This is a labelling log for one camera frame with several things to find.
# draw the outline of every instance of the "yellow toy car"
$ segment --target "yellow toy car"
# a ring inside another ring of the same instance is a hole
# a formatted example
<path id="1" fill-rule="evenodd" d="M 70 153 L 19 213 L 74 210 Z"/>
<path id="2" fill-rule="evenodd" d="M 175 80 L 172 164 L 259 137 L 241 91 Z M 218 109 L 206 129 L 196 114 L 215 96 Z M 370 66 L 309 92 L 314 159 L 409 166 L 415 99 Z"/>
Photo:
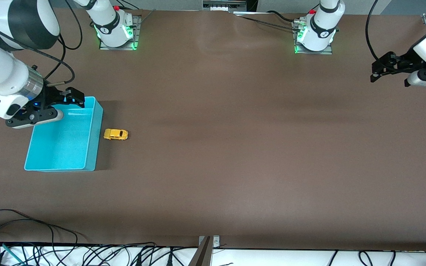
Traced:
<path id="1" fill-rule="evenodd" d="M 106 128 L 103 138 L 107 140 L 125 140 L 127 139 L 127 131 L 124 129 Z"/>

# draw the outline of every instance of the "cyan plastic container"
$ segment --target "cyan plastic container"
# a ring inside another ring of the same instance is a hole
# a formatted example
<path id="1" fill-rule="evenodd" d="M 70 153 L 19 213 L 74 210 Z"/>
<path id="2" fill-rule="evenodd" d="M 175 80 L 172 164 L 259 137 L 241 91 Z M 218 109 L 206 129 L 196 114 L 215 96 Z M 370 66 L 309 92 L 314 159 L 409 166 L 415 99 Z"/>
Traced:
<path id="1" fill-rule="evenodd" d="M 24 169 L 95 170 L 103 108 L 92 96 L 85 97 L 85 108 L 76 105 L 54 105 L 54 108 L 63 111 L 64 118 L 34 126 Z"/>

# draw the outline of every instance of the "white floor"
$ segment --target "white floor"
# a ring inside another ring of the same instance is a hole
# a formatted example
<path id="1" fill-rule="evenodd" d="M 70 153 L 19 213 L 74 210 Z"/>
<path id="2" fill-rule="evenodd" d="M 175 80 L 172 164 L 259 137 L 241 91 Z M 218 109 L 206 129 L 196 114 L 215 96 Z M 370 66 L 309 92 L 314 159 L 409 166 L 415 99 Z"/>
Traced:
<path id="1" fill-rule="evenodd" d="M 70 247 L 58 246 L 56 250 L 69 249 Z M 127 248 L 117 254 L 113 259 L 109 261 L 111 266 L 124 266 L 131 261 L 142 248 Z M 10 249 L 14 255 L 24 260 L 21 247 L 13 247 Z M 44 247 L 44 252 L 52 250 L 51 246 Z M 101 258 L 106 258 L 116 248 L 106 250 L 100 254 Z M 26 256 L 32 256 L 32 247 L 25 247 Z M 66 259 L 64 264 L 67 266 L 82 266 L 83 255 L 88 251 L 85 247 L 76 248 Z M 153 260 L 159 258 L 161 255 L 169 252 L 170 249 L 164 248 L 154 253 Z M 182 261 L 184 265 L 188 265 L 190 259 L 193 257 L 196 249 L 183 249 L 175 251 L 175 255 Z M 212 266 L 222 266 L 228 263 L 233 263 L 232 266 L 327 266 L 334 251 L 319 251 L 319 250 L 258 250 L 258 249 L 215 249 L 213 251 Z M 57 252 L 59 258 L 62 258 L 67 254 L 68 251 Z M 392 258 L 392 252 L 390 251 L 373 251 L 368 252 L 369 257 L 372 260 L 373 266 L 389 266 Z M 45 256 L 50 262 L 51 266 L 55 266 L 58 263 L 58 259 L 54 256 L 54 253 L 47 254 Z M 153 266 L 166 266 L 168 256 L 164 256 L 153 264 Z M 143 266 L 149 265 L 150 258 L 143 263 Z M 100 264 L 99 258 L 93 259 L 89 263 L 91 266 Z M 5 252 L 3 256 L 2 264 L 7 266 L 13 266 L 18 263 L 17 259 L 11 256 L 8 252 Z M 40 260 L 41 266 L 49 266 L 44 260 Z M 34 261 L 29 261 L 28 265 L 35 265 Z M 180 266 L 180 264 L 174 259 L 174 266 Z M 357 251 L 340 251 L 333 261 L 333 266 L 363 266 L 358 259 Z M 396 259 L 393 266 L 426 266 L 426 253 L 423 252 L 397 252 Z"/>

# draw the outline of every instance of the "brown table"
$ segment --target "brown table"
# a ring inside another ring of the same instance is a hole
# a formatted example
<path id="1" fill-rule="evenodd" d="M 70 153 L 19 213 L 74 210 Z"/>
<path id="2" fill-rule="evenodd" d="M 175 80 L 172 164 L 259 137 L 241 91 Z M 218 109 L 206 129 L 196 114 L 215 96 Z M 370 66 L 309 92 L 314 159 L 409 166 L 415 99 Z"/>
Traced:
<path id="1" fill-rule="evenodd" d="M 57 14 L 74 46 L 71 14 Z M 426 249 L 426 88 L 405 88 L 405 74 L 369 82 L 365 16 L 344 16 L 334 54 L 316 56 L 294 54 L 286 31 L 203 11 L 155 11 L 137 51 L 100 51 L 78 15 L 71 85 L 100 101 L 102 129 L 131 137 L 101 139 L 94 172 L 26 172 L 32 129 L 0 119 L 0 208 L 89 243 L 188 246 L 218 234 L 242 248 Z M 374 16 L 370 32 L 377 54 L 402 54 L 426 27 Z M 55 64 L 16 56 L 43 74 Z M 61 67 L 51 81 L 68 77 Z M 49 241 L 35 225 L 5 232 L 0 240 Z"/>

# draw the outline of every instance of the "blue bin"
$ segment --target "blue bin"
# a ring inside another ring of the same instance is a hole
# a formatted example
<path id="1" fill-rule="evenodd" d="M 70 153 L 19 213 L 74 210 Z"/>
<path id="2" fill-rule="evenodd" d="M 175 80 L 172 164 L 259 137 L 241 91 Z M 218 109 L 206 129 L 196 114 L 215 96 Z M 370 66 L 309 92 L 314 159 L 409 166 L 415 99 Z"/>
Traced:
<path id="1" fill-rule="evenodd" d="M 98 154 L 103 108 L 95 97 L 85 97 L 85 108 L 54 105 L 64 113 L 57 122 L 34 126 L 27 151 L 27 171 L 93 171 Z"/>

